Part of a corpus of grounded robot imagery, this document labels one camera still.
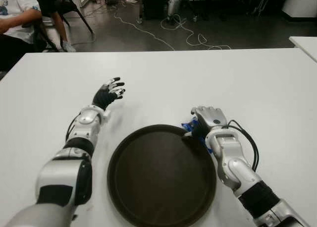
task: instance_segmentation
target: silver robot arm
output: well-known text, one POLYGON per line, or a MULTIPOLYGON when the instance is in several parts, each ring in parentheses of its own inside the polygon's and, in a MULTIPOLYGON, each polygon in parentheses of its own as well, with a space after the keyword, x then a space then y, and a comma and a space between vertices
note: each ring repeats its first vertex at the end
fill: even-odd
POLYGON ((171 20, 174 14, 178 13, 180 3, 182 0, 169 0, 168 2, 168 10, 167 10, 167 19, 171 20))
POLYGON ((309 227, 283 199, 279 199, 256 174, 245 159, 235 131, 227 128, 221 109, 192 109, 198 127, 185 136, 203 135, 208 148, 218 162, 217 173, 222 183, 230 187, 254 218, 259 227, 309 227))
POLYGON ((91 158, 100 127, 107 117, 107 106, 125 92, 120 78, 111 79, 94 96, 92 105, 72 121, 66 143, 44 165, 36 182, 35 205, 16 214, 5 227, 68 227, 78 205, 92 194, 91 158))

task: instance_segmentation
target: round tray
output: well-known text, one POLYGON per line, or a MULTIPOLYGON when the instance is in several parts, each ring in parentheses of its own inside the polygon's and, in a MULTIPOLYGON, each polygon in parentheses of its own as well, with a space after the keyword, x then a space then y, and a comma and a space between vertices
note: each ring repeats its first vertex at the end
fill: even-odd
POLYGON ((139 227, 185 227, 210 206, 215 168, 206 147, 186 131, 152 125, 126 137, 115 150, 107 180, 111 199, 139 227))

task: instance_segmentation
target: person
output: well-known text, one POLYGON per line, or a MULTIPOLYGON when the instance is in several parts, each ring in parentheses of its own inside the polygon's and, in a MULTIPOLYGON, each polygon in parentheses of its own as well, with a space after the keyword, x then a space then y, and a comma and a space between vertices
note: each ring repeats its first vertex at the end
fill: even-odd
POLYGON ((66 52, 76 52, 75 48, 68 42, 64 23, 55 6, 56 0, 38 0, 43 15, 49 15, 54 21, 55 28, 62 38, 62 48, 66 52))
POLYGON ((8 72, 25 53, 34 52, 33 27, 42 18, 36 0, 0 0, 0 71, 8 72))

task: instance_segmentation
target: white shirt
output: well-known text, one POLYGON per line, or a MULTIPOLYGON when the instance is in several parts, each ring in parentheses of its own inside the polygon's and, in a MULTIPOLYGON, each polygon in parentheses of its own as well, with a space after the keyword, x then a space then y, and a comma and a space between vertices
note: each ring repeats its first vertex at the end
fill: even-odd
MULTIPOLYGON (((0 19, 7 19, 18 16, 29 9, 40 10, 39 3, 36 0, 0 0, 0 19)), ((33 43, 33 26, 29 28, 22 28, 16 26, 10 28, 5 35, 19 38, 29 44, 33 43)))

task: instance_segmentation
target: white cable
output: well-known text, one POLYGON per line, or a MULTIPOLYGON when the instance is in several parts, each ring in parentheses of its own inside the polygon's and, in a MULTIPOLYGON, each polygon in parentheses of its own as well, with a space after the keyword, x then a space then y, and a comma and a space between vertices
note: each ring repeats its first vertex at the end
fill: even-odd
POLYGON ((72 44, 72 46, 75 46, 75 45, 85 45, 85 44, 92 44, 96 41, 97 39, 97 36, 96 34, 93 32, 93 40, 92 41, 87 41, 87 42, 79 42, 79 43, 75 43, 75 44, 72 44))
POLYGON ((218 48, 218 49, 221 49, 222 50, 222 47, 228 47, 229 49, 231 49, 231 47, 229 45, 207 45, 206 43, 208 42, 208 40, 206 39, 205 36, 203 36, 203 34, 199 33, 198 34, 198 42, 199 44, 191 44, 188 40, 190 37, 192 37, 195 32, 190 30, 190 29, 187 29, 185 28, 183 25, 186 23, 187 19, 184 18, 184 19, 181 19, 180 15, 178 14, 175 14, 175 16, 178 16, 178 19, 179 21, 177 21, 175 18, 174 20, 178 23, 178 25, 175 27, 175 28, 166 28, 163 26, 163 22, 167 20, 167 18, 163 19, 161 22, 160 22, 160 26, 162 29, 164 30, 171 30, 171 31, 174 31, 174 30, 178 30, 179 28, 182 28, 183 30, 186 30, 188 32, 190 32, 191 34, 186 38, 186 43, 190 46, 199 46, 199 45, 203 45, 203 46, 206 46, 208 47, 208 50, 212 49, 212 48, 218 48))
POLYGON ((141 29, 138 28, 135 24, 132 24, 132 23, 130 23, 130 22, 124 21, 120 16, 116 16, 116 13, 117 13, 117 11, 114 13, 114 18, 119 19, 123 24, 131 25, 131 26, 133 26, 135 29, 137 29, 137 30, 139 30, 139 31, 141 31, 141 32, 143 32, 143 33, 146 33, 146 34, 149 34, 149 35, 153 36, 154 39, 163 42, 164 44, 166 44, 167 46, 169 46, 173 51, 175 51, 175 49, 174 49, 169 43, 167 43, 167 42, 165 42, 164 40, 161 40, 160 38, 156 37, 154 34, 150 33, 149 31, 141 30, 141 29))

